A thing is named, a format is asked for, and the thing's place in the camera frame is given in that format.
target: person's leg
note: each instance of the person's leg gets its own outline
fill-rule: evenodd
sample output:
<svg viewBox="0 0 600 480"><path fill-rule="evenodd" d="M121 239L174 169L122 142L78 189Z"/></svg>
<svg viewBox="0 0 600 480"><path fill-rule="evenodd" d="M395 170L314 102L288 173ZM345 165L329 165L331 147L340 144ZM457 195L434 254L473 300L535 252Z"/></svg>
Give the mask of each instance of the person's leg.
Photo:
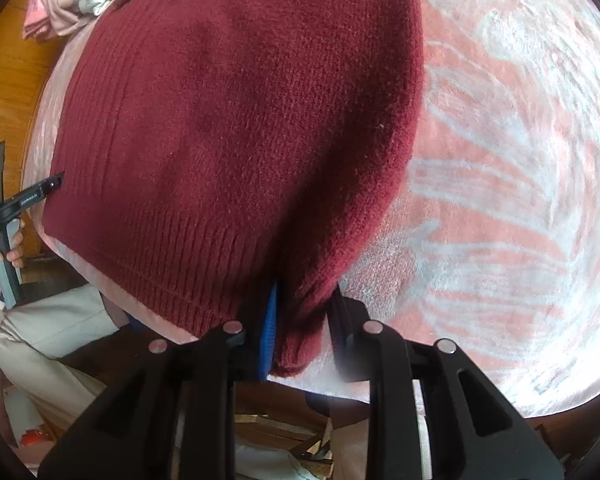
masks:
<svg viewBox="0 0 600 480"><path fill-rule="evenodd" d="M47 420L66 429L104 384L56 359L116 330L91 285L17 307L0 327L0 368Z"/></svg>

